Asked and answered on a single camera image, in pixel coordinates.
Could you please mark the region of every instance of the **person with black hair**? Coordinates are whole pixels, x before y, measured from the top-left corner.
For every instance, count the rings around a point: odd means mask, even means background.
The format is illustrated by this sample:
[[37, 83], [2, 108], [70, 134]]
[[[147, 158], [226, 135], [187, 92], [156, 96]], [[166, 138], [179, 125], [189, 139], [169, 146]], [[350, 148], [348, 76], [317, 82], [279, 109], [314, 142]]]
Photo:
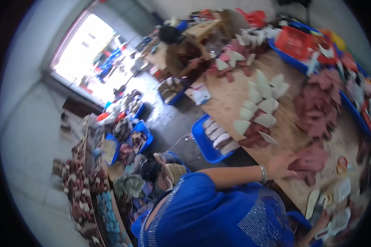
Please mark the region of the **person with black hair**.
[[192, 36], [183, 36], [177, 28], [170, 26], [161, 27], [158, 36], [168, 45], [166, 64], [169, 73], [179, 78], [183, 86], [190, 86], [209, 68], [209, 53]]

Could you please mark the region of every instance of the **building window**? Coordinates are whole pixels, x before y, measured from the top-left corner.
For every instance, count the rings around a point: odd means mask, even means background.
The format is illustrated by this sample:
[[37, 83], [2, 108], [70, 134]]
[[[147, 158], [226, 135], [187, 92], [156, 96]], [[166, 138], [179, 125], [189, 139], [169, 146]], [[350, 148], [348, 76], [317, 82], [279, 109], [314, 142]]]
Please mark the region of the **building window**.
[[85, 43], [85, 42], [83, 42], [83, 46], [89, 48], [89, 45], [87, 43]]

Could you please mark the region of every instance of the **concrete floor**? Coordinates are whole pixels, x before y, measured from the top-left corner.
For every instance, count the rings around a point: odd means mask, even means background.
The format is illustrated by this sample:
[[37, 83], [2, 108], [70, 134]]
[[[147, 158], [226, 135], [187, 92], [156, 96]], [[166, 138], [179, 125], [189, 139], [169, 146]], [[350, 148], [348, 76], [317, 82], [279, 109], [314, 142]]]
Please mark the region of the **concrete floor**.
[[[140, 119], [146, 122], [154, 140], [147, 152], [168, 151], [182, 136], [191, 133], [193, 124], [204, 114], [187, 96], [176, 106], [164, 106], [157, 93], [159, 83], [148, 73], [133, 77], [127, 84], [127, 92], [138, 89], [143, 93], [143, 102], [147, 104]], [[183, 138], [172, 150], [186, 164], [190, 171], [212, 167], [247, 166], [256, 162], [242, 148], [219, 163], [209, 163], [203, 157], [192, 137]]]

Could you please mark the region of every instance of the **black hair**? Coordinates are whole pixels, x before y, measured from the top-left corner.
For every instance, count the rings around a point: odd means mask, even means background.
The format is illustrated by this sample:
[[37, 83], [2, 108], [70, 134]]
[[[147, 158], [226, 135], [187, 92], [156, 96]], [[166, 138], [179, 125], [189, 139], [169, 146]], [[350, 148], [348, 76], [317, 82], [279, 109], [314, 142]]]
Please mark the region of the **black hair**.
[[163, 26], [159, 29], [159, 39], [169, 45], [179, 43], [181, 40], [182, 34], [181, 32], [175, 28], [170, 26]]
[[161, 165], [153, 159], [148, 159], [140, 168], [140, 175], [142, 176], [142, 179], [153, 183], [157, 180], [158, 172], [160, 171], [162, 171]]

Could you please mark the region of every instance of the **white cable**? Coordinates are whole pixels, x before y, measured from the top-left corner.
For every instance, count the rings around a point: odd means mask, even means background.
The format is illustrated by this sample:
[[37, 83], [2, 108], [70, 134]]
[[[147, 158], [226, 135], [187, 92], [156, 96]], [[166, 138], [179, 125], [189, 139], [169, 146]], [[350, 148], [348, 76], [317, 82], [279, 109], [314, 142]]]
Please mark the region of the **white cable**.
[[187, 137], [187, 136], [192, 136], [192, 134], [187, 134], [187, 135], [185, 135], [185, 136], [183, 136], [183, 137], [181, 137], [174, 145], [173, 145], [173, 147], [171, 147], [167, 152], [169, 152], [170, 150], [172, 150], [178, 143], [179, 143], [179, 141], [181, 141], [184, 137]]

